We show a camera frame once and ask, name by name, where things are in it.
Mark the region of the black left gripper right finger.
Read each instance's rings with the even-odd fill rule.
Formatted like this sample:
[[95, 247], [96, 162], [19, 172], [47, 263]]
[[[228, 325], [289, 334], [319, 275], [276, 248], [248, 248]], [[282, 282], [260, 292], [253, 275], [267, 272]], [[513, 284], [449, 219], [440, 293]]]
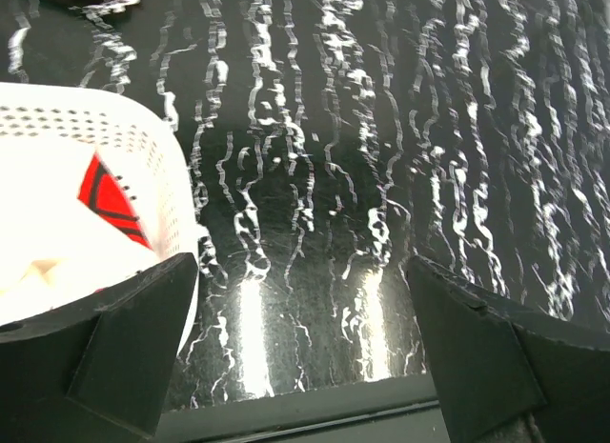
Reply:
[[606, 442], [609, 336], [476, 286], [423, 257], [407, 281], [453, 442]]

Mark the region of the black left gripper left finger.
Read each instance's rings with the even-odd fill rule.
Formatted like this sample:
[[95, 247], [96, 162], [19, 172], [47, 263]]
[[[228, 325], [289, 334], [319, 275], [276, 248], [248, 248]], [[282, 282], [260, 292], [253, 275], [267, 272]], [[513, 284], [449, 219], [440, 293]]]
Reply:
[[181, 252], [1, 328], [4, 442], [144, 442], [162, 414], [198, 267]]

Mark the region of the white Coca-Cola print t-shirt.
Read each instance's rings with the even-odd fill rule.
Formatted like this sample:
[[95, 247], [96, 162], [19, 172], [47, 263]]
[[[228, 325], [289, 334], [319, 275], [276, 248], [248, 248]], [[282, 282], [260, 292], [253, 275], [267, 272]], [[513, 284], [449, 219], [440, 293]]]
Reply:
[[98, 292], [156, 264], [119, 177], [94, 152], [42, 184], [1, 172], [1, 290], [36, 272], [62, 293]]

